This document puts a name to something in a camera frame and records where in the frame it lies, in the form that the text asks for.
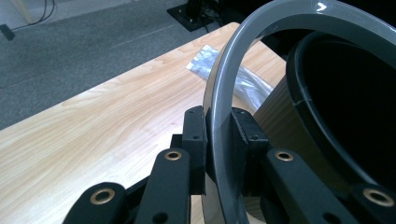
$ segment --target light wood grain surface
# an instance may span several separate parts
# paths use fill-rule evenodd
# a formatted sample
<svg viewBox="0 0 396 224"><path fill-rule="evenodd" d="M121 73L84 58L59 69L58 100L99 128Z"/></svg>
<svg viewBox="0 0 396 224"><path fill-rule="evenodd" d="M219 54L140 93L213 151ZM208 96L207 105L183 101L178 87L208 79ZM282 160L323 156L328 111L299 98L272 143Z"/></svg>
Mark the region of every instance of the light wood grain surface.
<svg viewBox="0 0 396 224"><path fill-rule="evenodd" d="M185 68L204 45L221 49L231 23L0 132L0 222L61 223L80 194L100 182L125 188L149 175L201 105L205 82ZM262 43L243 65L276 85L285 63ZM234 105L246 108L238 99ZM192 197L191 223L203 223Z"/></svg>

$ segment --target cable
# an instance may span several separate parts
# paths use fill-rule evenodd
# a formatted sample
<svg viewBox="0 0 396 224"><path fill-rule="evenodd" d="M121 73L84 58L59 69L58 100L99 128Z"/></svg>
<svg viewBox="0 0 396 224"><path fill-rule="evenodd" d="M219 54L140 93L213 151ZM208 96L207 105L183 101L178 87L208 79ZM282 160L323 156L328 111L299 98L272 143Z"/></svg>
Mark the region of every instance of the cable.
<svg viewBox="0 0 396 224"><path fill-rule="evenodd" d="M53 11L55 9L55 5L56 5L55 4L55 0L52 0L52 9L50 10L49 15L46 16L46 14L47 14L47 4L48 4L48 2L47 2L47 0L45 0L44 1L44 13L43 13L43 15L41 16L41 18L38 21L35 21L33 23L30 23L30 24L27 24L27 25L23 25L23 26L11 29L11 31L17 31L17 30L20 30L21 28L37 25L37 24L41 23L42 21L47 20L52 15L52 13L53 13Z"/></svg>

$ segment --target plastic bag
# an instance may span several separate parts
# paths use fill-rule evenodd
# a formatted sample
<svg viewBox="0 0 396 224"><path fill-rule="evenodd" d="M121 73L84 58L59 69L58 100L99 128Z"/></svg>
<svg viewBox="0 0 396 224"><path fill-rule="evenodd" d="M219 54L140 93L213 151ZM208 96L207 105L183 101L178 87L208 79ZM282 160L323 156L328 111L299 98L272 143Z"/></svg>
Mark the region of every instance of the plastic bag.
<svg viewBox="0 0 396 224"><path fill-rule="evenodd" d="M186 68L204 80L207 80L218 55L218 50L206 45ZM273 89L270 84L254 75L246 67L239 67L233 93L254 111L259 109L262 102L264 102Z"/></svg>

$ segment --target metal screw hole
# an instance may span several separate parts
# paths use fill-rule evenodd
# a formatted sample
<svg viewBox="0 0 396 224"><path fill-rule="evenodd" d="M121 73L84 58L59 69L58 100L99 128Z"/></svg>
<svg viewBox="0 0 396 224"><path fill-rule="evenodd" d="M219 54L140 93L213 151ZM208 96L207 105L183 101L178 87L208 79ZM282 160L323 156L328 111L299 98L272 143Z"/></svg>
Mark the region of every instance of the metal screw hole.
<svg viewBox="0 0 396 224"><path fill-rule="evenodd" d="M114 189L98 189L93 195L91 195L90 200L91 203L100 205L110 202L114 198L114 195L116 195Z"/></svg>
<svg viewBox="0 0 396 224"><path fill-rule="evenodd" d="M293 156L291 156L291 154L289 154L288 152L277 152L276 153L276 157L282 161L292 161L293 160Z"/></svg>
<svg viewBox="0 0 396 224"><path fill-rule="evenodd" d="M177 161L181 158L181 153L178 151L170 151L165 154L165 158L169 161Z"/></svg>
<svg viewBox="0 0 396 224"><path fill-rule="evenodd" d="M395 204L393 199L388 194L381 192L377 189L364 189L363 195L370 202L376 203L384 207L392 207Z"/></svg>

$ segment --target black cylindrical container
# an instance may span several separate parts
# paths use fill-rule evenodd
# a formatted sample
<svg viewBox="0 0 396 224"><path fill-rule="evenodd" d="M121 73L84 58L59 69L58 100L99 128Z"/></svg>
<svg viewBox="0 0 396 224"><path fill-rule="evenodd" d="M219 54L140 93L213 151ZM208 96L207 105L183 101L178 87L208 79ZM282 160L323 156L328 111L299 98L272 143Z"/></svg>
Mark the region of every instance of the black cylindrical container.
<svg viewBox="0 0 396 224"><path fill-rule="evenodd" d="M333 189L396 191L396 71L372 53L313 33L255 114L273 147L296 151Z"/></svg>

